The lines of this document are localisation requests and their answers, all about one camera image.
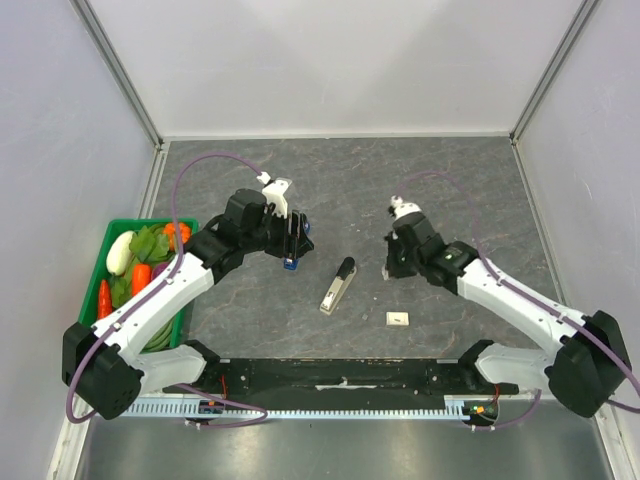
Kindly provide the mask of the white staple box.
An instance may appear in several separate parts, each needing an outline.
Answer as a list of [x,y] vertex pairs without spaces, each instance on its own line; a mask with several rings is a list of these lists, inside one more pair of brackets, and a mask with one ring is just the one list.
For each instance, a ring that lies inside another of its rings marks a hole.
[[387,326],[406,327],[409,324],[410,324],[409,314],[407,312],[387,312],[386,313]]

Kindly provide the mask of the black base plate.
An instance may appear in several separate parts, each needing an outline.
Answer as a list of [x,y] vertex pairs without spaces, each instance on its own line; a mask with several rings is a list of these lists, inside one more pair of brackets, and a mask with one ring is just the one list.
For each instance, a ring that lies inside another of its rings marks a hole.
[[191,386],[232,401],[266,407],[435,406],[446,396],[513,395],[457,360],[248,359],[210,362]]

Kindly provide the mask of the beige black stapler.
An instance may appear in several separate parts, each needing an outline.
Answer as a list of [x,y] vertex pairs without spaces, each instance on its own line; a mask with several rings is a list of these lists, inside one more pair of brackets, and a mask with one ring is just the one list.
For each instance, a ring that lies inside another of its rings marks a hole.
[[333,313],[356,273],[357,266],[355,259],[350,256],[345,257],[320,303],[319,310],[322,313],[327,315]]

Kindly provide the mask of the orange toy carrot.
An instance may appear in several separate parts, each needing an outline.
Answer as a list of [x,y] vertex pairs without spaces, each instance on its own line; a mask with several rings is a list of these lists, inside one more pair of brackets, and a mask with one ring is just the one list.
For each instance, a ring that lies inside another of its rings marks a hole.
[[152,279],[152,267],[148,264],[137,264],[131,277],[131,293],[133,296],[139,294]]

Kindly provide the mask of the green toy leafy vegetable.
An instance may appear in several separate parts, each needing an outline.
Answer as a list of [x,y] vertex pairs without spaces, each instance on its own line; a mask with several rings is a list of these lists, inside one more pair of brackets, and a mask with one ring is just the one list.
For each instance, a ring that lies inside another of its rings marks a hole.
[[154,264],[164,262],[172,254],[168,235],[164,232],[165,224],[143,226],[135,232],[129,244],[129,250],[140,262]]

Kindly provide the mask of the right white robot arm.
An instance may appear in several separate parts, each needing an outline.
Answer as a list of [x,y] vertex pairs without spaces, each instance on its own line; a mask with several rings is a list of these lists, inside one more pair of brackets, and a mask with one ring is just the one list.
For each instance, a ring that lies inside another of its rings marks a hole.
[[385,240],[385,278],[421,276],[493,312],[535,343],[533,349],[477,342],[458,368],[467,392],[508,383],[550,392],[571,412],[589,418],[610,402],[632,365],[617,320],[587,315],[536,292],[461,241],[445,242],[414,203],[397,199]]

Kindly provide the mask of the green toy beans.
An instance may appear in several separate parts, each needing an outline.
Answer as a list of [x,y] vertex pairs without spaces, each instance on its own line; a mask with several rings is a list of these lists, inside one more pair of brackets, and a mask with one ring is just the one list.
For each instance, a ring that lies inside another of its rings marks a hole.
[[179,338],[182,321],[174,318],[159,329],[143,348],[143,353],[154,353],[171,348]]

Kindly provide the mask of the purple toy onion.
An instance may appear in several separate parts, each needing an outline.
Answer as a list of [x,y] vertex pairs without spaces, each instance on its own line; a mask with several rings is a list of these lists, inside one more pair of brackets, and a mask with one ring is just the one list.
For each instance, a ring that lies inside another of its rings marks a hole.
[[151,280],[155,280],[160,274],[162,274],[166,270],[167,266],[168,264],[166,262],[156,265],[152,270]]

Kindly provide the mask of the white toy eggplant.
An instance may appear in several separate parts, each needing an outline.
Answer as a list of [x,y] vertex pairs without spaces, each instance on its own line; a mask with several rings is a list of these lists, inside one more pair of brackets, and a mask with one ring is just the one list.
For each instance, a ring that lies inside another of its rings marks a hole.
[[110,274],[121,276],[126,271],[126,268],[133,256],[133,253],[130,250],[130,244],[134,235],[135,232],[132,230],[125,231],[120,234],[111,245],[105,262],[107,271]]

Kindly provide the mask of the orange toy pumpkin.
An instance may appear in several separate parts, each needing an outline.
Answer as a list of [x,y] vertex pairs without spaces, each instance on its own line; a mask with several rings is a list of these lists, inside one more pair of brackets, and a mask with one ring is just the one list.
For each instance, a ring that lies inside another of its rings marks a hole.
[[182,245],[185,245],[192,235],[192,229],[183,222],[179,222],[178,226],[175,226],[173,223],[167,223],[162,233],[168,238],[169,250],[176,251],[178,240],[181,240]]

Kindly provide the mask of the green plastic bin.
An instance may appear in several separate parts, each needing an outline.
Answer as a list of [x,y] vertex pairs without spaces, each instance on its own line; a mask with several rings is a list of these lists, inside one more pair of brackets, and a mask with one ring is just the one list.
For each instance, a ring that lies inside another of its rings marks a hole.
[[[88,283],[87,291],[84,297],[84,301],[79,313],[78,323],[91,327],[96,321],[96,309],[97,309],[97,299],[98,299],[98,291],[100,283],[103,279],[106,279],[109,282],[111,289],[111,299],[113,305],[113,311],[115,311],[115,307],[122,306],[126,301],[131,298],[131,277],[133,273],[133,269],[135,265],[140,263],[136,258],[131,260],[126,268],[126,271],[121,276],[115,276],[110,274],[107,271],[105,262],[108,251],[111,245],[114,243],[116,238],[124,233],[125,231],[132,230],[134,232],[139,231],[143,226],[151,226],[154,224],[167,224],[171,222],[171,218],[154,218],[154,219],[115,219],[112,220],[106,227],[106,231],[102,240],[102,244],[97,256],[97,260],[91,275],[91,278]],[[172,251],[171,256],[167,261],[171,261],[175,256],[175,251]],[[156,265],[163,263],[154,263],[148,264],[151,267],[155,267]],[[178,320],[183,321],[185,319],[185,315],[187,312],[187,307],[184,307],[181,311],[176,313],[169,321],[177,318]],[[169,348],[178,347],[182,340],[182,328],[179,338],[175,340],[174,345]]]

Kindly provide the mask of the blue stapler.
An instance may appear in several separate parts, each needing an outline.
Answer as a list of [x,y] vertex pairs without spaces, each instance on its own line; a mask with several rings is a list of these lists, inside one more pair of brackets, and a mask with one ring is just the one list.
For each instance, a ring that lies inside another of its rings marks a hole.
[[[303,231],[305,234],[308,234],[311,230],[311,225],[308,221],[303,223]],[[283,266],[286,270],[295,271],[298,267],[299,260],[298,259],[284,259]]]

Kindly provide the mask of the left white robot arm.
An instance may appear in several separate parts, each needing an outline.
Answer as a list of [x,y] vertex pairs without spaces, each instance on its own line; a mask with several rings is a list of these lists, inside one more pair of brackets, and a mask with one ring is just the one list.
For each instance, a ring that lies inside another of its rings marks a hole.
[[123,306],[93,326],[76,323],[63,336],[62,379],[69,400],[80,397],[110,420],[141,394],[179,384],[207,393],[220,369],[200,342],[145,353],[151,337],[186,305],[240,267],[246,256],[264,252],[294,262],[313,250],[307,218],[289,208],[290,182],[270,181],[261,191],[239,189],[225,211],[187,242],[185,252]]

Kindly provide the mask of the red toy chili pepper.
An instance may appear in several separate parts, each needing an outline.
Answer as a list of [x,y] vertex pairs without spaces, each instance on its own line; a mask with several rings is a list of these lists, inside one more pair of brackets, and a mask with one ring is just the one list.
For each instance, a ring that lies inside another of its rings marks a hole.
[[101,320],[108,317],[113,312],[111,299],[111,289],[109,282],[103,279],[99,286],[96,319]]

